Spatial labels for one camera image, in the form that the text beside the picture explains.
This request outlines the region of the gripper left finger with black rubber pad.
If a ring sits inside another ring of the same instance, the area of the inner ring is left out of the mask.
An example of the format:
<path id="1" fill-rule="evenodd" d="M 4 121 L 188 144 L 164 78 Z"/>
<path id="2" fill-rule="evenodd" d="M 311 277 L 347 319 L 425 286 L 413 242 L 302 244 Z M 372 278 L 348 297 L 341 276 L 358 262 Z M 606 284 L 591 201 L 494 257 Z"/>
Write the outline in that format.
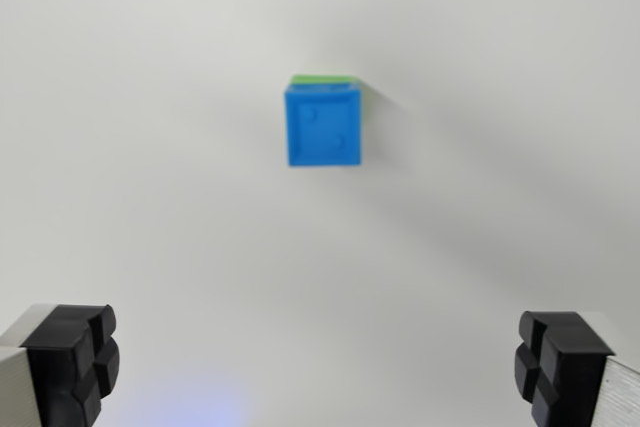
<path id="1" fill-rule="evenodd" d="M 35 304 L 1 334 L 1 424 L 92 426 L 116 385 L 109 305 Z"/>

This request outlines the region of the gripper right finger with black rubber pad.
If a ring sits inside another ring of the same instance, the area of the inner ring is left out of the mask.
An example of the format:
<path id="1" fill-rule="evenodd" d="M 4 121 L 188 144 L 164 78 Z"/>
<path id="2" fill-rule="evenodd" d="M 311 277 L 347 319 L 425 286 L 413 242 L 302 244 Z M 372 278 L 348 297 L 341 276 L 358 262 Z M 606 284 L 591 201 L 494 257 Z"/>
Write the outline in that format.
<path id="1" fill-rule="evenodd" d="M 637 426 L 639 364 L 602 337 L 604 320 L 575 311 L 525 311 L 514 356 L 519 395 L 538 426 Z"/>

